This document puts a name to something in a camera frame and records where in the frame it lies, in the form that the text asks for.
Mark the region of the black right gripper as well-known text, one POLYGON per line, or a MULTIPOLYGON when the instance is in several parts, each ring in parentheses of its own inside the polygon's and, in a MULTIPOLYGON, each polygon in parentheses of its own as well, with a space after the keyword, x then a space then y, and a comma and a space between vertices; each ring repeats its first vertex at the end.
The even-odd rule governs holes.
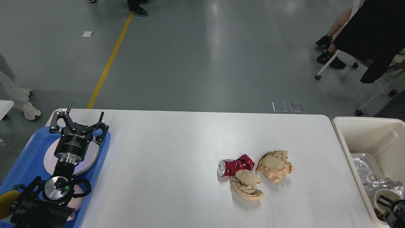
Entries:
POLYGON ((394 203, 392 199, 380 195, 378 197, 378 205, 380 207, 389 208, 384 213, 384 220, 390 228, 404 228, 405 227, 405 201, 399 200, 394 203))

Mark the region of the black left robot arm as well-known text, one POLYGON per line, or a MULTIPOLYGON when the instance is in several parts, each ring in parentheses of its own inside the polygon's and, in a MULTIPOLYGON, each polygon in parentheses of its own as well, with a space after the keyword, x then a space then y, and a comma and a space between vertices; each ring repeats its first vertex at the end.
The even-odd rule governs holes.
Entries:
POLYGON ((79 178, 74 171, 85 160, 92 142, 103 143, 109 126, 103 122, 104 112, 91 126, 73 122, 69 115, 71 108, 72 103, 66 111, 56 111, 49 126, 49 133, 60 134, 52 176, 47 180, 36 177, 9 206, 10 221, 15 228, 62 228, 74 212, 69 202, 92 191, 91 182, 79 178))

